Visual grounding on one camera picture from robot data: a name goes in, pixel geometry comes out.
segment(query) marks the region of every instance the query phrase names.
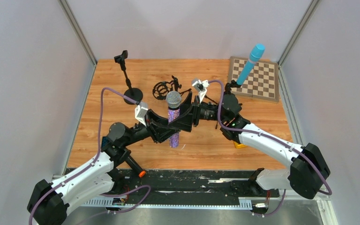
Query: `orange cap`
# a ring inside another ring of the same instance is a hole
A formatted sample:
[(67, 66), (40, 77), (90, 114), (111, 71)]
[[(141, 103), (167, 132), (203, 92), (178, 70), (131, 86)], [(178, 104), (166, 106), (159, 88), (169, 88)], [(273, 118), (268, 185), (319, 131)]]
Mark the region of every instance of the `orange cap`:
[(143, 177), (145, 175), (145, 171), (141, 171), (141, 173), (139, 173), (139, 177)]

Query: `blue microphone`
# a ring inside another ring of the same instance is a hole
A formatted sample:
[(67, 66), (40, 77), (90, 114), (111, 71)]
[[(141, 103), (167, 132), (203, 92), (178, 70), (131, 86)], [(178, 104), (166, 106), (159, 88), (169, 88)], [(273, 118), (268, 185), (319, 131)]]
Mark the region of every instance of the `blue microphone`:
[(256, 62), (262, 58), (264, 50), (265, 50), (264, 45), (256, 44), (256, 46), (253, 48), (253, 50), (249, 55), (249, 59), (247, 60), (245, 67), (243, 68), (240, 76), (238, 77), (237, 85), (242, 85), (245, 82), (246, 78), (248, 77), (250, 71), (252, 71)]

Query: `microphone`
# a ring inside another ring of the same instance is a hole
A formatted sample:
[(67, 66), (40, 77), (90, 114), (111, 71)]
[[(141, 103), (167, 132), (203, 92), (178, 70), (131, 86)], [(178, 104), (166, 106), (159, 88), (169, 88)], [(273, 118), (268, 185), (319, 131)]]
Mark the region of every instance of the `microphone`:
[[(168, 103), (168, 119), (170, 123), (180, 115), (181, 94), (174, 90), (170, 91), (166, 95), (166, 102)], [(171, 148), (179, 146), (179, 136), (179, 133), (175, 133), (169, 138), (169, 146)]]
[(246, 78), (248, 77), (250, 71), (252, 71), (253, 67), (259, 61), (264, 53), (265, 47), (262, 44), (256, 44), (255, 47), (252, 49), (249, 55), (249, 59), (243, 70), (241, 71), (240, 76), (237, 79), (237, 85), (242, 85)]

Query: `chessboard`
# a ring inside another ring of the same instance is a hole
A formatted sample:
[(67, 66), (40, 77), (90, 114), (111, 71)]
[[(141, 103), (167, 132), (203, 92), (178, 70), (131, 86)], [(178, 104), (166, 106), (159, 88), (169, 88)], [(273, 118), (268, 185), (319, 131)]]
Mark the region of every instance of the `chessboard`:
[[(231, 57), (228, 82), (237, 80), (248, 59)], [(240, 88), (232, 88), (235, 95), (279, 101), (278, 64), (258, 61)]]

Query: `wooden floor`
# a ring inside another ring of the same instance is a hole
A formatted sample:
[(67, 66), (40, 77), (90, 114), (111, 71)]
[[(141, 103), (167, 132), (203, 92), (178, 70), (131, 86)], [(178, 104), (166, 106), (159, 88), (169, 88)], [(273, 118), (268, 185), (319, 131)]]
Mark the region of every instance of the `wooden floor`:
[[(227, 80), (229, 60), (127, 60), (127, 74), (133, 87), (144, 93), (143, 101), (159, 115), (167, 117), (167, 104), (152, 96), (152, 88), (159, 81), (170, 81), (171, 75), (179, 79), (182, 89), (191, 88), (194, 78), (201, 80)], [(86, 100), (85, 108), (75, 137), (68, 167), (78, 167), (89, 160), (97, 151), (98, 118), (100, 114), (100, 92), (111, 87), (123, 93), (127, 87), (119, 64), (113, 60), (99, 60)], [(220, 85), (213, 83), (208, 96), (218, 102)], [(272, 103), (238, 97), (243, 103), (241, 115), (260, 128), (280, 138), (291, 141), (282, 102)], [(131, 127), (134, 105), (127, 105), (123, 99), (109, 91), (104, 92), (102, 136), (115, 122)], [(233, 142), (225, 139), (215, 121), (201, 121), (191, 133), (180, 133), (180, 145), (169, 148), (169, 143), (155, 144), (147, 138), (128, 146), (132, 157), (144, 169), (202, 169), (202, 170), (254, 170), (284, 168), (275, 159), (251, 147), (236, 149)], [(123, 163), (119, 168), (128, 168)]]

